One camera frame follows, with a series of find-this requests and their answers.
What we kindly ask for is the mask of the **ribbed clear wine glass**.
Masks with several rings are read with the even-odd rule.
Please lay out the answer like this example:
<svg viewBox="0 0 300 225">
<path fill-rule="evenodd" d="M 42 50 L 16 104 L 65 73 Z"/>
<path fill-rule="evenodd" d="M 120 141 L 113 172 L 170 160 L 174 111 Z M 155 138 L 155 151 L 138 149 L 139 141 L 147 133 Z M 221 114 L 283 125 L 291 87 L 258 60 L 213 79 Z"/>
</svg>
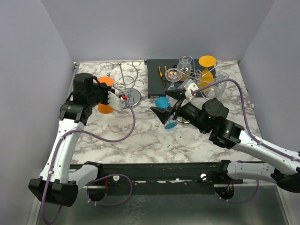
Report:
<svg viewBox="0 0 300 225">
<path fill-rule="evenodd" d="M 181 72 L 181 81 L 189 80 L 192 71 L 192 57 L 184 55 L 179 58 L 177 69 Z"/>
</svg>

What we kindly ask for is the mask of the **orange plastic goblet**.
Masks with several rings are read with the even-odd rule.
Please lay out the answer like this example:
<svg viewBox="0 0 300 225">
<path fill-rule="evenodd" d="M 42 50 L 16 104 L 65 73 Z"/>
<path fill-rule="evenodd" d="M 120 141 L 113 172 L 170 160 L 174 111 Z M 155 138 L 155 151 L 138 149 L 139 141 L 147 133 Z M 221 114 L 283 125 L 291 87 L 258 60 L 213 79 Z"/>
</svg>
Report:
<svg viewBox="0 0 300 225">
<path fill-rule="evenodd" d="M 108 76 L 102 76 L 102 77 L 98 78 L 98 81 L 100 83 L 105 83 L 108 87 L 112 87 L 114 84 L 114 80 Z M 114 111 L 114 109 L 112 107 L 110 107 L 109 105 L 104 105 L 104 104 L 98 104 L 97 109 L 102 114 L 110 114 Z"/>
</svg>

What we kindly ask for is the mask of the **clear stemmed glass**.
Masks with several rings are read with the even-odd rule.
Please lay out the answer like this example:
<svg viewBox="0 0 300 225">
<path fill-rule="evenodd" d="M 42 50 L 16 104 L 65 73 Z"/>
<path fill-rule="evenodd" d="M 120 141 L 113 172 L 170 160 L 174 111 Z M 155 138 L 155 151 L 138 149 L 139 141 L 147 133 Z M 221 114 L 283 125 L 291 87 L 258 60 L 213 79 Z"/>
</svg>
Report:
<svg viewBox="0 0 300 225">
<path fill-rule="evenodd" d="M 167 90 L 174 90 L 175 89 L 174 83 L 181 80 L 182 74 L 181 71 L 178 70 L 177 68 L 171 68 L 165 72 L 165 77 L 168 81 L 171 82 Z"/>
</svg>

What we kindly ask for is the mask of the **blue plastic goblet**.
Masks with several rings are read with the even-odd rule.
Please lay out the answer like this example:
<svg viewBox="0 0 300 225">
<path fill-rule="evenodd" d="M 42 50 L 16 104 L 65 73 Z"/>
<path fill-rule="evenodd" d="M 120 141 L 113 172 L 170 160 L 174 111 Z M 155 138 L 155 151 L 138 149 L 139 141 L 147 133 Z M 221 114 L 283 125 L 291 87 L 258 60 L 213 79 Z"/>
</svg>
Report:
<svg viewBox="0 0 300 225">
<path fill-rule="evenodd" d="M 166 97 L 159 97 L 158 99 L 155 100 L 155 106 L 159 108 L 167 108 L 171 104 L 167 101 Z M 165 129 L 172 129 L 177 126 L 177 122 L 173 121 L 171 118 L 168 119 L 168 122 L 165 124 L 164 128 Z"/>
</svg>

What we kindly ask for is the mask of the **scroll arm chrome glass rack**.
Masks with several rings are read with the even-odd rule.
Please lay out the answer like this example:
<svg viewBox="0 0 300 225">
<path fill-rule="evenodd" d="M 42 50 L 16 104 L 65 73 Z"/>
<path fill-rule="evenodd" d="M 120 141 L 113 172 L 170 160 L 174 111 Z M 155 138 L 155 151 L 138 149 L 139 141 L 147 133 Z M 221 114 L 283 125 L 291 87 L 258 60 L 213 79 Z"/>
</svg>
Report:
<svg viewBox="0 0 300 225">
<path fill-rule="evenodd" d="M 214 80 L 212 70 L 215 69 L 217 60 L 213 56 L 204 55 L 198 60 L 198 63 L 204 68 L 203 71 L 195 68 L 195 61 L 191 56 L 184 55 L 179 58 L 177 69 L 182 74 L 181 81 L 192 79 L 198 88 L 204 88 Z"/>
</svg>

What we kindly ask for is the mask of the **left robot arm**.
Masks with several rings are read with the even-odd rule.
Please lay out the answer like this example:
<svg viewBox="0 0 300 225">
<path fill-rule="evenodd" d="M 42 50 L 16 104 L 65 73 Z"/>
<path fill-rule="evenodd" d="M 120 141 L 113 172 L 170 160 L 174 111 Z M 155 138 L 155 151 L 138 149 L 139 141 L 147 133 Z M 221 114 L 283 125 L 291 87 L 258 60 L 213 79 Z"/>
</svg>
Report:
<svg viewBox="0 0 300 225">
<path fill-rule="evenodd" d="M 29 182 L 29 190 L 42 204 L 70 207 L 83 186 L 89 182 L 93 185 L 103 182 L 104 174 L 98 163 L 87 162 L 75 172 L 69 170 L 77 141 L 92 109 L 98 104 L 108 104 L 108 95 L 114 93 L 113 82 L 108 76 L 75 75 L 73 91 L 60 107 L 58 132 L 51 154 L 39 178 Z"/>
</svg>

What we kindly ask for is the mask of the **yellow plastic goblet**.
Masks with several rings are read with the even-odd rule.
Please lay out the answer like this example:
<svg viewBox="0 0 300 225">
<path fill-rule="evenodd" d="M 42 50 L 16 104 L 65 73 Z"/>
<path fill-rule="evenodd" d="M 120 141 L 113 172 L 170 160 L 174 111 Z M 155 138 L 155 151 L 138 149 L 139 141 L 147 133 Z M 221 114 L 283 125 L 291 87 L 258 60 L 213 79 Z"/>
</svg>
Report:
<svg viewBox="0 0 300 225">
<path fill-rule="evenodd" d="M 210 72 L 210 69 L 214 68 L 216 59 L 211 55 L 204 55 L 199 59 L 198 62 L 202 67 L 204 67 L 204 70 L 201 72 L 197 85 L 199 88 L 204 88 L 212 83 L 214 79 L 213 74 Z"/>
</svg>

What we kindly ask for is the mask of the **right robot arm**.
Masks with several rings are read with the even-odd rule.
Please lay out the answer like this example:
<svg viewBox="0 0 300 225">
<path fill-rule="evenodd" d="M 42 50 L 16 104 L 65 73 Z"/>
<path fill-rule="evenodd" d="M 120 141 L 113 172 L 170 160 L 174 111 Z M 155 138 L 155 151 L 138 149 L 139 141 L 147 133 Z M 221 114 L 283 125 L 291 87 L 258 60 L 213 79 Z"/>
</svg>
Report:
<svg viewBox="0 0 300 225">
<path fill-rule="evenodd" d="M 231 179 L 264 180 L 277 184 L 283 190 L 300 191 L 300 154 L 262 138 L 256 137 L 242 125 L 227 119 L 229 109 L 216 98 L 206 101 L 201 108 L 180 99 L 167 108 L 152 106 L 151 110 L 165 124 L 170 117 L 181 117 L 202 134 L 209 133 L 209 140 L 220 148 L 227 148 L 251 155 L 260 163 L 230 162 L 216 171 L 218 182 Z"/>
</svg>

